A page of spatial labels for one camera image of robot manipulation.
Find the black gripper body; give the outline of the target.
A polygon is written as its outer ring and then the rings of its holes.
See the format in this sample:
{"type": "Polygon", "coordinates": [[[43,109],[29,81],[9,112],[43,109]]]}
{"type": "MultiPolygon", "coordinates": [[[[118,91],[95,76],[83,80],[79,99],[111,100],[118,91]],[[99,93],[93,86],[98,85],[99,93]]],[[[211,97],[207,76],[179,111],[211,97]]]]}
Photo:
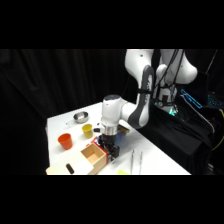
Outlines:
{"type": "Polygon", "coordinates": [[[115,135],[109,136],[109,135],[101,134],[99,136],[98,143],[99,143],[100,147],[106,146],[110,152],[119,148],[119,146],[116,144],[116,136],[115,135]]]}

